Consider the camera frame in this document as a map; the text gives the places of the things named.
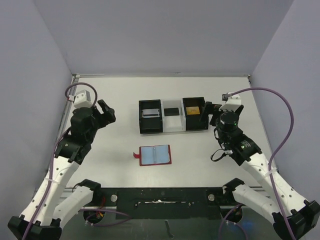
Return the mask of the red leather card holder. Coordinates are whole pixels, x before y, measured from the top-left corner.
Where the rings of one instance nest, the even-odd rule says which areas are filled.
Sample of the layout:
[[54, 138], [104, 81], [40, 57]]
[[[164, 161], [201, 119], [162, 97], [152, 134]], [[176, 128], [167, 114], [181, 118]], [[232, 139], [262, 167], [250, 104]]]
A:
[[169, 144], [140, 146], [138, 153], [133, 153], [133, 157], [139, 159], [141, 167], [170, 165], [172, 163], [171, 146]]

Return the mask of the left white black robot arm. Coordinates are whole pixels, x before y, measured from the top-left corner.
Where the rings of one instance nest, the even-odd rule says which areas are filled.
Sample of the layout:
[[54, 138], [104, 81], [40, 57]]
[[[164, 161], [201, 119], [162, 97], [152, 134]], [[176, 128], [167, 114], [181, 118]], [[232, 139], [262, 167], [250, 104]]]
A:
[[115, 111], [104, 100], [96, 106], [79, 107], [72, 112], [71, 126], [54, 147], [48, 172], [29, 205], [7, 226], [18, 240], [58, 240], [64, 225], [85, 205], [98, 206], [103, 199], [101, 184], [84, 179], [78, 188], [58, 203], [67, 183], [92, 149], [99, 129], [116, 121]]

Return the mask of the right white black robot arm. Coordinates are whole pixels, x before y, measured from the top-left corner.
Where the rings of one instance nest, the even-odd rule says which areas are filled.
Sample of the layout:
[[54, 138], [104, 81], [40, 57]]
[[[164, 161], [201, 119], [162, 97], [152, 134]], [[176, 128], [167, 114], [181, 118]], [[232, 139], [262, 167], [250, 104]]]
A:
[[248, 172], [268, 194], [264, 196], [234, 178], [222, 187], [223, 200], [243, 204], [268, 220], [283, 240], [299, 240], [320, 218], [320, 205], [309, 201], [290, 186], [272, 166], [261, 148], [239, 128], [242, 104], [214, 104], [207, 101], [200, 120], [214, 127], [222, 157], [230, 157]]

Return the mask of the gold VIP card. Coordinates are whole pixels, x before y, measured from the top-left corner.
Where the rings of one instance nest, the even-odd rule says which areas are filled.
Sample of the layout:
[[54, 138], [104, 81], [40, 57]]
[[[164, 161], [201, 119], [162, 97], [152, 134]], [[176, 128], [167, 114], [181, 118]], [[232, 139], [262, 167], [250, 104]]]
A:
[[190, 115], [200, 115], [200, 108], [198, 106], [188, 106], [185, 108], [186, 109], [186, 114], [188, 116]]

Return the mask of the black card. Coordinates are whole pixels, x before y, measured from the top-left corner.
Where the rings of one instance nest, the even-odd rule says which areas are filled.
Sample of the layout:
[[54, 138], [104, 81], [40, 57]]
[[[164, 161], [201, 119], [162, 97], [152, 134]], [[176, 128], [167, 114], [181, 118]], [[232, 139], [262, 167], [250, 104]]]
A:
[[165, 108], [164, 109], [164, 116], [170, 117], [170, 116], [179, 116], [180, 111], [178, 107], [171, 107], [171, 108]]

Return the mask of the right black bin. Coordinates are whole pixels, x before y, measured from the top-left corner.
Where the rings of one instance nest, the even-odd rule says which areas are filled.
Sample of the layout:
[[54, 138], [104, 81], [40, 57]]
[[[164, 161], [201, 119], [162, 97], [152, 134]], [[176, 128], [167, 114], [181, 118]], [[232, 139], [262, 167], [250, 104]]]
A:
[[[186, 131], [202, 131], [207, 130], [209, 127], [209, 121], [201, 122], [201, 114], [203, 107], [205, 106], [204, 97], [184, 97], [182, 99], [183, 111], [185, 114]], [[186, 107], [198, 106], [200, 114], [198, 115], [187, 115]]]

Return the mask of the black bin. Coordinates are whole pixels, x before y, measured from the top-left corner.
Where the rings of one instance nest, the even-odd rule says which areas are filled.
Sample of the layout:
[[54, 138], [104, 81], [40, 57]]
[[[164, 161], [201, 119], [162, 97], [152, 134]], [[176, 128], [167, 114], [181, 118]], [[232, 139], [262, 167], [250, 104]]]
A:
[[[185, 114], [186, 131], [202, 131], [207, 130], [209, 127], [209, 121], [201, 122], [201, 114], [203, 107], [205, 106], [204, 97], [184, 97], [182, 99], [183, 111]], [[186, 107], [198, 106], [200, 114], [198, 115], [187, 115]]]
[[[140, 100], [139, 107], [139, 132], [140, 134], [156, 134], [163, 132], [162, 105], [160, 99]], [[160, 117], [142, 118], [143, 109], [159, 109]]]

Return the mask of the white middle bin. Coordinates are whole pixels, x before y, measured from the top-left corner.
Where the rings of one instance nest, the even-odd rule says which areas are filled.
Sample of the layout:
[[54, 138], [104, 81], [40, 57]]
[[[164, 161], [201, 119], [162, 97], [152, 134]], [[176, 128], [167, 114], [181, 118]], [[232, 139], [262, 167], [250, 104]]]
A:
[[[165, 108], [179, 108], [180, 115], [165, 116]], [[161, 100], [162, 128], [164, 133], [181, 133], [186, 131], [186, 117], [183, 110], [183, 99]]]

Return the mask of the left black bin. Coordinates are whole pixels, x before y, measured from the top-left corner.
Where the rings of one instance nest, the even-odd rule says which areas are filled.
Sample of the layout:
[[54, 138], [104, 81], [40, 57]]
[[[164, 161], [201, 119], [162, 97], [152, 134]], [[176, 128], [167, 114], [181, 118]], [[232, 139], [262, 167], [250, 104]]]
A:
[[[160, 99], [140, 100], [139, 107], [139, 132], [140, 134], [156, 134], [163, 132], [162, 105]], [[160, 117], [142, 118], [143, 109], [159, 109]]]

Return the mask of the aluminium left rail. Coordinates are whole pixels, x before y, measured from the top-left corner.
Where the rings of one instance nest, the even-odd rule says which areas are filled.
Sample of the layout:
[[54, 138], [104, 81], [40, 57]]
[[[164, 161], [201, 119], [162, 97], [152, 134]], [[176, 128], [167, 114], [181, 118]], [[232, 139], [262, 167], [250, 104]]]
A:
[[[77, 74], [73, 74], [71, 82], [70, 82], [70, 85], [78, 83], [79, 82], [79, 78], [80, 77]], [[71, 94], [74, 94], [75, 91], [76, 91], [76, 87], [75, 86], [71, 87], [69, 89], [69, 91], [70, 91]], [[69, 117], [69, 112], [70, 112], [70, 109], [71, 109], [71, 106], [72, 106], [72, 102], [68, 100], [68, 98], [65, 96], [65, 93], [63, 93], [63, 97], [65, 98], [65, 105], [64, 105], [63, 112], [62, 112], [62, 117], [60, 119], [59, 128], [58, 128], [58, 132], [57, 132], [57, 137], [56, 137], [55, 143], [53, 144], [53, 150], [52, 150], [52, 153], [50, 154], [49, 164], [48, 164], [48, 167], [46, 169], [46, 173], [45, 174], [49, 173], [49, 171], [50, 171], [50, 165], [51, 165], [52, 159], [54, 158], [54, 153], [56, 151], [59, 139], [62, 136], [63, 132], [65, 131], [65, 127], [67, 125], [67, 120], [68, 120], [68, 117]]]

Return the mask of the aluminium rail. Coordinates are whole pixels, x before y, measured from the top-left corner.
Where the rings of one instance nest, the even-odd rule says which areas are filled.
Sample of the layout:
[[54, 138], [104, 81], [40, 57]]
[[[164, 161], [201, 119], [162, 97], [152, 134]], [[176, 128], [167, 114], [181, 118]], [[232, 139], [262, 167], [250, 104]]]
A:
[[[60, 200], [64, 200], [66, 199], [67, 197], [69, 197], [74, 191], [75, 191], [76, 187], [75, 188], [72, 188], [72, 187], [66, 187], [64, 190], [63, 190], [63, 193], [61, 194], [60, 196]], [[270, 195], [265, 191], [263, 190], [262, 187], [251, 187], [251, 189], [253, 189], [254, 191], [256, 191], [257, 193], [263, 195], [264, 197], [267, 197], [267, 198], [271, 198]]]
[[[70, 85], [78, 83], [79, 82], [79, 78], [80, 77], [77, 74], [73, 74], [71, 82], [70, 82]], [[75, 86], [71, 87], [69, 89], [69, 91], [70, 91], [71, 94], [74, 94], [75, 91], [76, 91], [76, 87]], [[63, 93], [63, 97], [65, 98], [65, 105], [64, 105], [63, 112], [62, 112], [62, 117], [60, 119], [59, 128], [58, 128], [58, 132], [57, 132], [57, 137], [56, 137], [55, 143], [53, 144], [53, 150], [52, 150], [52, 153], [50, 154], [49, 164], [48, 164], [48, 167], [46, 169], [46, 173], [45, 174], [49, 173], [49, 171], [50, 171], [50, 165], [51, 165], [52, 159], [54, 158], [54, 153], [56, 151], [59, 139], [62, 136], [63, 132], [65, 131], [65, 127], [67, 125], [67, 120], [68, 120], [68, 117], [69, 117], [69, 112], [70, 112], [70, 109], [71, 109], [71, 106], [72, 106], [72, 102], [68, 100], [68, 98], [65, 96], [65, 93]]]

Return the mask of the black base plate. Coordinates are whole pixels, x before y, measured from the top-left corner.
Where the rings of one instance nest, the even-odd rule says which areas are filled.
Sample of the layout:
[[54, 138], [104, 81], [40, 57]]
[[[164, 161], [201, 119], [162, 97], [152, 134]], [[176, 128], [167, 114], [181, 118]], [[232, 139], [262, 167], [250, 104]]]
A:
[[221, 187], [104, 187], [86, 204], [112, 210], [116, 220], [219, 220], [236, 205]]

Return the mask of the aluminium front rail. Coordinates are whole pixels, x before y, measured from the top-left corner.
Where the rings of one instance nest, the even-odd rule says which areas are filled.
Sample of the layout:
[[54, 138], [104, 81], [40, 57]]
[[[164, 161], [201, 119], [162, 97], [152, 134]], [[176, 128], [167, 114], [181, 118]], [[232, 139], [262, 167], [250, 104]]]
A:
[[[72, 188], [72, 187], [66, 187], [64, 190], [63, 190], [63, 193], [61, 194], [60, 196], [60, 200], [64, 200], [66, 199], [67, 197], [69, 197], [74, 191], [75, 191], [76, 187], [75, 188]], [[265, 191], [263, 190], [262, 187], [251, 187], [251, 189], [253, 189], [254, 191], [256, 191], [257, 193], [263, 195], [264, 197], [267, 197], [267, 198], [271, 198], [270, 195]]]

